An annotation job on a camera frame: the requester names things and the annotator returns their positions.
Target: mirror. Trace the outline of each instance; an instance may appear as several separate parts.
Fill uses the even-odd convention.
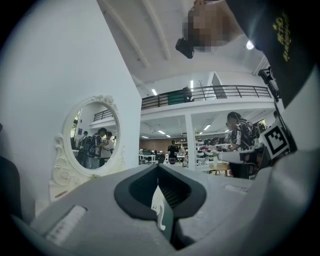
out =
[[[70,130],[73,155],[84,168],[98,169],[112,157],[117,136],[113,112],[101,102],[89,103],[73,119]]]

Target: ceiling light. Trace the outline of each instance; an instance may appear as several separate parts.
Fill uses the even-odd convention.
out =
[[[208,124],[203,130],[205,131],[206,129],[208,129],[211,126],[211,124]]]
[[[251,49],[254,48],[254,45],[252,44],[252,42],[251,42],[250,40],[246,43],[246,48],[247,48],[248,50],[251,50]]]

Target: ceiling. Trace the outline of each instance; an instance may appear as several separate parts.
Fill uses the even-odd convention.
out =
[[[136,85],[190,73],[252,73],[263,54],[247,50],[245,35],[187,59],[175,49],[193,0],[97,0]]]
[[[248,109],[237,110],[236,112],[244,119],[247,119],[252,123],[256,123],[273,111],[274,110],[270,109]],[[191,118],[193,129],[195,129],[197,133],[203,132],[203,135],[208,133],[223,133],[228,129],[226,127],[226,121],[229,112],[230,111],[218,111],[192,114]],[[210,125],[210,127],[204,131],[204,128],[207,125]],[[183,115],[164,117],[142,121],[140,123],[140,136],[145,136],[149,139],[166,139],[166,135],[159,133],[159,130],[173,138],[180,137],[182,134],[187,132],[185,117]]]

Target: balcony railing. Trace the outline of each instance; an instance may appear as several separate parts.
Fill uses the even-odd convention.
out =
[[[271,98],[267,87],[248,85],[219,85],[195,87],[193,91],[186,89],[170,91],[142,99],[141,109],[158,108],[180,103],[206,101],[213,99],[235,98]]]
[[[95,121],[99,121],[99,120],[102,120],[102,119],[105,119],[105,118],[113,118],[113,115],[111,113],[111,111],[109,109],[105,110],[105,111],[101,111],[99,113],[96,113],[94,115],[94,122]]]

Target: wooden table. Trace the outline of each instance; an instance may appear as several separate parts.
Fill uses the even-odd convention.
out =
[[[215,171],[214,175],[217,175],[218,171],[224,171],[224,176],[228,176],[228,164],[227,162],[223,162],[223,163],[218,163],[216,166],[214,166],[213,164],[209,165],[210,171],[209,174],[213,171]]]

